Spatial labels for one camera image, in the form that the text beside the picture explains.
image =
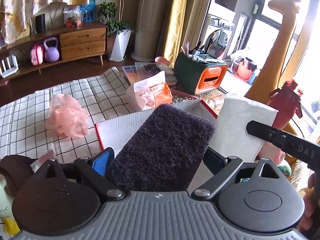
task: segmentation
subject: washing machine door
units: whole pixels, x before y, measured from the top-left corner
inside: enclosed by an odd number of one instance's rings
[[[223,30],[212,32],[206,42],[204,48],[209,46],[208,53],[218,59],[222,59],[228,44],[228,36]]]

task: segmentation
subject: human hand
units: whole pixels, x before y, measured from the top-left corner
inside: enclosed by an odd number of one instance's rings
[[[303,232],[309,230],[312,227],[313,220],[311,216],[316,210],[317,203],[313,199],[313,186],[315,185],[315,175],[312,174],[308,180],[308,190],[305,190],[306,194],[303,197],[305,203],[304,214],[298,226],[298,230]]]

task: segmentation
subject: sponge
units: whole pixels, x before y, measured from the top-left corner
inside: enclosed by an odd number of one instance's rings
[[[160,105],[108,166],[106,179],[121,190],[187,190],[214,133],[213,123]]]

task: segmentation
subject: wooden floor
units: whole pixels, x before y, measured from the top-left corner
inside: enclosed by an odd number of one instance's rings
[[[0,106],[34,93],[37,90],[76,79],[101,75],[113,66],[116,66],[122,72],[122,67],[126,65],[134,65],[134,60],[131,57],[127,57],[122,62],[111,62],[104,57],[102,66],[100,65],[99,57],[92,57],[42,69],[41,74],[37,71],[31,72],[11,79],[7,85],[0,87]]]

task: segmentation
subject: kettlebell handle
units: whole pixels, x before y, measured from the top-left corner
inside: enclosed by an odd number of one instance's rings
[[[56,38],[56,37],[51,37],[51,38],[47,38],[46,40],[43,41],[43,46],[44,46],[45,50],[48,49],[48,46],[47,46],[47,42],[48,42],[48,41],[56,41],[56,46],[55,46],[55,48],[58,47],[58,38]]]

